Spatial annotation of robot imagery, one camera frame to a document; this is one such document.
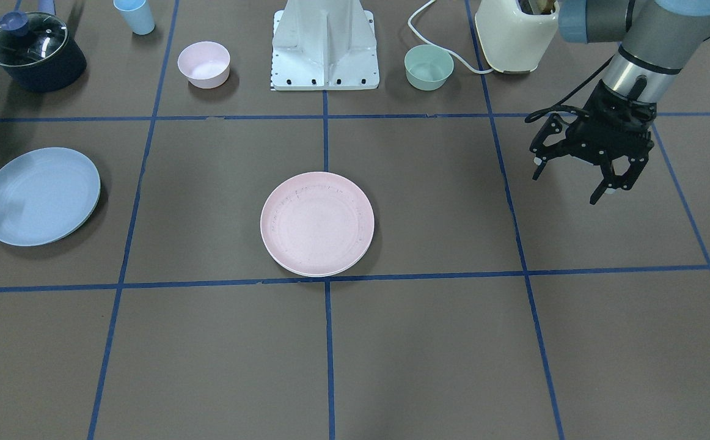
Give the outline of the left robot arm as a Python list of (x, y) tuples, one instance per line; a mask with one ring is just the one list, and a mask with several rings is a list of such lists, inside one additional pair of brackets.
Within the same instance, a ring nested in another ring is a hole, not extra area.
[(572, 156), (597, 166), (602, 179), (590, 197), (630, 190), (654, 147), (650, 128), (657, 104), (704, 41), (710, 39), (710, 1), (564, 1), (559, 31), (567, 42), (617, 42), (581, 107), (560, 100), (525, 118), (547, 120), (533, 138), (539, 179), (549, 161)]

